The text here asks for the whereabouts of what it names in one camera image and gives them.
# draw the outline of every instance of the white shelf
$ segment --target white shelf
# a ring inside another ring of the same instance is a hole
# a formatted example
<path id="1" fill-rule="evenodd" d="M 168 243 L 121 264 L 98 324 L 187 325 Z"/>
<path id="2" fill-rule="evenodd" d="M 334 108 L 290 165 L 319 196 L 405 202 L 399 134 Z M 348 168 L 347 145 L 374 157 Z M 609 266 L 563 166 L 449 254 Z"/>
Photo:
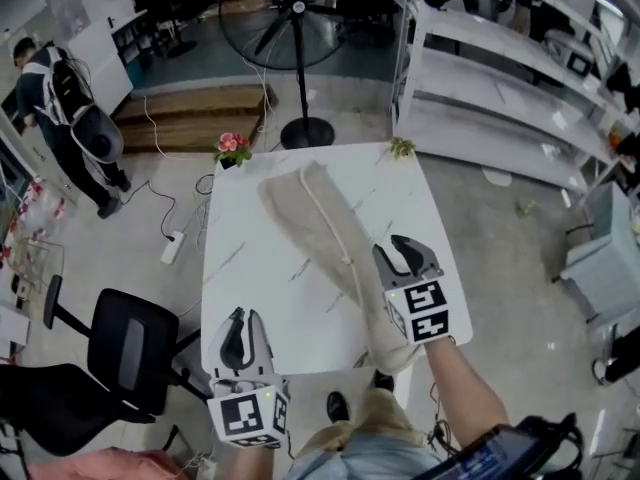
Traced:
<path id="1" fill-rule="evenodd" d="M 598 160 L 613 151 L 585 116 L 565 101 L 483 64 L 425 48 L 417 89 L 507 116 L 575 146 Z"/>
<path id="2" fill-rule="evenodd" d="M 557 9 L 562 14 L 567 16 L 569 19 L 574 21 L 579 26 L 583 27 L 585 30 L 589 31 L 591 35 L 598 38 L 603 43 L 607 44 L 609 48 L 611 48 L 616 55 L 618 55 L 623 61 L 629 62 L 630 59 L 627 58 L 625 53 L 618 48 L 616 44 L 614 44 L 609 37 L 602 32 L 598 27 L 593 25 L 590 21 L 586 20 L 579 12 L 574 11 L 571 7 L 565 4 L 562 0 L 540 0 L 547 5 L 550 5 L 554 9 Z"/>
<path id="3" fill-rule="evenodd" d="M 479 16 L 437 11 L 423 2 L 414 2 L 409 7 L 427 33 L 476 46 L 539 71 L 611 112 L 629 129 L 635 128 L 630 116 L 598 92 L 587 89 L 583 79 L 554 61 L 540 43 Z"/>
<path id="4" fill-rule="evenodd" d="M 552 141 L 517 125 L 443 103 L 414 99 L 397 135 L 418 151 L 522 174 L 584 193 L 580 169 Z"/>

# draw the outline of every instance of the pink cloth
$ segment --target pink cloth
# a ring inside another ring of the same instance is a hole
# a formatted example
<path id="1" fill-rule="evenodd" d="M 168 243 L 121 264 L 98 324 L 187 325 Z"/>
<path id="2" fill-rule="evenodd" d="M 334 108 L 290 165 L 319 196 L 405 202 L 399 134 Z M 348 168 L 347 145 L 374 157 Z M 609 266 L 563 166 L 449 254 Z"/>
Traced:
<path id="1" fill-rule="evenodd" d="M 188 480 L 163 451 L 119 448 L 29 466 L 29 474 L 33 480 Z"/>

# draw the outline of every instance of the standing fan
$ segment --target standing fan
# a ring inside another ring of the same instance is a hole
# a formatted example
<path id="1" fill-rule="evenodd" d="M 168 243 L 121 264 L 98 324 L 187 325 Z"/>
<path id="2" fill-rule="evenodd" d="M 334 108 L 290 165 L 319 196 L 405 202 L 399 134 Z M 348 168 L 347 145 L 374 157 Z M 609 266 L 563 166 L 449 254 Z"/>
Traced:
<path id="1" fill-rule="evenodd" d="M 285 149 L 328 146 L 335 139 L 325 120 L 309 117 L 304 69 L 332 55 L 342 44 L 340 13 L 324 0 L 220 0 L 222 32 L 248 62 L 297 71 L 302 117 L 280 133 Z"/>

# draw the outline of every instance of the pink flower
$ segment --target pink flower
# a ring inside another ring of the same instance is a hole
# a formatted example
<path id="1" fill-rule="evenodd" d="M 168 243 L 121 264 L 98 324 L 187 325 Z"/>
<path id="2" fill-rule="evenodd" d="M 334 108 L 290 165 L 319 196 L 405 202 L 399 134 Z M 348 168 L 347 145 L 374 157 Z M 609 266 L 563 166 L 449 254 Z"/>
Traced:
<path id="1" fill-rule="evenodd" d="M 223 133 L 220 135 L 218 151 L 221 153 L 224 153 L 225 151 L 235 151 L 236 147 L 238 147 L 238 141 L 236 141 L 232 133 Z"/>
<path id="2" fill-rule="evenodd" d="M 239 133 L 236 133 L 233 136 L 234 139 L 236 139 L 236 141 L 238 142 L 239 146 L 248 146 L 249 145 L 249 141 L 247 139 L 245 139 L 242 135 L 240 135 Z"/>

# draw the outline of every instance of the fan base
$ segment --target fan base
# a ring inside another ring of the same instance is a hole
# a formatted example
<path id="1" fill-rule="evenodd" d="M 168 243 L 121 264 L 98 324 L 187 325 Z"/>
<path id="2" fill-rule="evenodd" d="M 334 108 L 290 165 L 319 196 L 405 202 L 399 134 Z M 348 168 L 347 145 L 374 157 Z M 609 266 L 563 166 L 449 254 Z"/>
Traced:
<path id="1" fill-rule="evenodd" d="M 304 118 L 300 117 L 288 123 L 280 133 L 280 142 L 284 149 L 330 146 L 335 138 L 333 126 L 318 117 L 309 118 L 308 132 L 304 130 Z"/>
<path id="2" fill-rule="evenodd" d="M 195 41 L 185 41 L 184 43 L 178 43 L 178 45 L 174 46 L 167 52 L 167 56 L 173 59 L 174 57 L 178 57 L 187 52 L 190 52 L 196 46 L 198 46 L 198 43 L 196 43 Z"/>

